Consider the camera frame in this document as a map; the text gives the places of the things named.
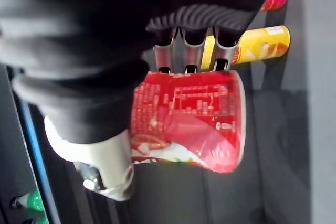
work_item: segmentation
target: red chip canister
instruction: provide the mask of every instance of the red chip canister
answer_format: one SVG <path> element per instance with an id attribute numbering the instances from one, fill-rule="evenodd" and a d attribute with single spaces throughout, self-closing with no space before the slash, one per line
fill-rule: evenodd
<path id="1" fill-rule="evenodd" d="M 233 171 L 245 145 L 245 93 L 235 71 L 148 73 L 134 91 L 134 163 L 189 162 Z"/>

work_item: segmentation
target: black ribbed rubber pad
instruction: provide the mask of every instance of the black ribbed rubber pad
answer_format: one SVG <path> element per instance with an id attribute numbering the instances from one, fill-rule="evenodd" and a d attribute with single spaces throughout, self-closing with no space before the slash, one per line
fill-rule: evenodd
<path id="1" fill-rule="evenodd" d="M 218 5 L 195 4 L 183 6 L 177 12 L 150 20 L 148 30 L 162 30 L 169 27 L 194 29 L 221 27 L 230 30 L 246 30 L 256 12 L 234 10 Z"/>

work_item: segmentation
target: nutrition facts label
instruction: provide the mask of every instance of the nutrition facts label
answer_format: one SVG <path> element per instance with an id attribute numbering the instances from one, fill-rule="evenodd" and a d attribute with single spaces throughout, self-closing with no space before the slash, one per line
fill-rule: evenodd
<path id="1" fill-rule="evenodd" d="M 191 77 L 150 74 L 134 92 L 132 133 L 163 138 L 169 116 L 176 122 L 176 116 L 190 115 L 230 138 L 237 130 L 237 92 L 232 81 L 213 82 L 217 83 L 200 85 Z"/>

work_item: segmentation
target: blue strip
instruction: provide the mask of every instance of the blue strip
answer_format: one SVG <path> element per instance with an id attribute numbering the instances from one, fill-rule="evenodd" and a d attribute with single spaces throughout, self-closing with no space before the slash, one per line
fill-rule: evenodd
<path id="1" fill-rule="evenodd" d="M 33 158 L 37 165 L 38 177 L 40 178 L 43 192 L 45 193 L 45 196 L 48 200 L 48 207 L 52 214 L 53 223 L 60 223 L 54 197 L 51 192 L 49 180 L 47 177 L 46 168 L 43 163 L 41 150 L 38 145 L 37 136 L 36 136 L 33 120 L 32 120 L 32 117 L 29 111 L 28 103 L 22 100 L 20 100 L 20 103 L 22 106 L 26 130 L 28 132 L 29 142 L 30 142 L 30 145 L 33 151 Z"/>

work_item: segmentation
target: yellow can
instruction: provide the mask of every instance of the yellow can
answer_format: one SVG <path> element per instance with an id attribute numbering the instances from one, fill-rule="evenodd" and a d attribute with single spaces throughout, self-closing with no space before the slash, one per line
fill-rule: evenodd
<path id="1" fill-rule="evenodd" d="M 286 26 L 274 26 L 246 31 L 238 44 L 233 64 L 264 60 L 284 55 L 290 44 Z M 204 46 L 202 71 L 209 70 L 215 45 L 214 36 L 207 36 Z"/>

